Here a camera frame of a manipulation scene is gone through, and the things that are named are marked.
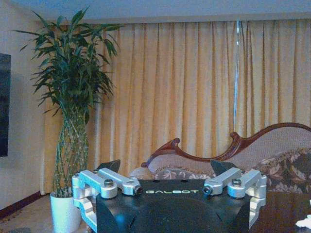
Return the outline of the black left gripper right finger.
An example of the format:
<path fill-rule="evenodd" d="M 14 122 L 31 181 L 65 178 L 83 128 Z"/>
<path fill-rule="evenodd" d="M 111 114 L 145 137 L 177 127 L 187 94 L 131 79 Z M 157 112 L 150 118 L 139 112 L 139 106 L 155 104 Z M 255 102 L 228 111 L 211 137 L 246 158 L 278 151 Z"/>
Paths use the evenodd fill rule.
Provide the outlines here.
<path fill-rule="evenodd" d="M 216 176 L 205 179 L 203 192 L 209 196 L 219 195 L 227 187 L 227 193 L 232 198 L 240 199 L 249 195 L 251 228 L 259 217 L 260 208 L 266 204 L 266 175 L 254 169 L 243 173 L 231 162 L 211 160 L 210 164 Z"/>

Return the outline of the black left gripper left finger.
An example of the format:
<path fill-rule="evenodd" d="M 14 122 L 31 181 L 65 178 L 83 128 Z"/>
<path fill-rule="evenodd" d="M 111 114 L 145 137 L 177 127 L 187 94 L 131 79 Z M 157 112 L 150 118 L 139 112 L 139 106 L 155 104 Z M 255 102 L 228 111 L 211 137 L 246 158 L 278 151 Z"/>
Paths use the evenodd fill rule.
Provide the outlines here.
<path fill-rule="evenodd" d="M 112 199 L 117 196 L 119 189 L 128 196 L 142 193 L 137 179 L 125 177 L 108 168 L 101 168 L 97 172 L 83 170 L 72 177 L 74 206 L 80 209 L 82 219 L 91 229 L 97 230 L 97 217 L 88 197 L 100 194 L 104 199 Z"/>

